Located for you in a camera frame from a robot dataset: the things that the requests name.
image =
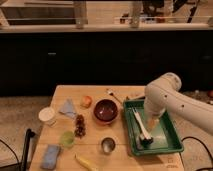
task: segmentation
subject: dark red bowl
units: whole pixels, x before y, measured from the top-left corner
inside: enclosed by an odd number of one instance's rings
[[[94,116],[101,124],[110,124],[118,115],[118,108],[112,100],[103,99],[94,108]]]

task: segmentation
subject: small cup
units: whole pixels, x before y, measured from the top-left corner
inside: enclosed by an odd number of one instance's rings
[[[43,108],[39,114],[39,119],[47,124],[47,125],[53,125],[56,122],[56,114],[55,114],[55,110],[51,107],[46,107]]]
[[[106,137],[101,141],[101,147],[105,154],[110,154],[115,149],[115,141],[110,137]]]

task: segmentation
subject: black cabinet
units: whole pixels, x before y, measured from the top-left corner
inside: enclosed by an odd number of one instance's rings
[[[0,34],[0,95],[52,94],[58,84],[145,85],[177,73],[184,90],[213,87],[212,31]]]

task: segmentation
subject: blue cloth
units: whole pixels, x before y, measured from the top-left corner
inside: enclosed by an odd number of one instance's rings
[[[59,110],[60,113],[67,115],[68,117],[75,118],[76,111],[72,100],[67,99],[64,105]]]
[[[44,153],[41,163],[42,169],[53,170],[56,167],[57,157],[59,155],[61,147],[57,145],[48,145]]]

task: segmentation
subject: cable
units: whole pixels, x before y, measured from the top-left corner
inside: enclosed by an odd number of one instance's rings
[[[204,144],[204,142],[199,140],[198,138],[191,137],[191,136],[185,137],[181,141],[183,142],[186,139],[194,139],[194,140],[197,140],[199,143],[201,143],[203,145],[203,147],[206,149],[208,156],[211,160],[212,166],[213,166],[213,156],[212,156],[211,152],[209,151],[209,149],[207,148],[206,144]],[[213,171],[213,167],[204,167],[204,168],[197,169],[196,171]]]
[[[18,159],[16,153],[15,153],[15,152],[13,151],[13,149],[10,148],[10,146],[9,146],[7,143],[5,143],[3,140],[0,139],[0,142],[1,142],[2,144],[4,144],[7,148],[9,148],[9,150],[14,154],[14,156],[15,156],[15,158],[16,158],[16,160],[17,160],[17,164],[18,164],[19,171],[21,171],[20,165],[19,165],[19,159]]]

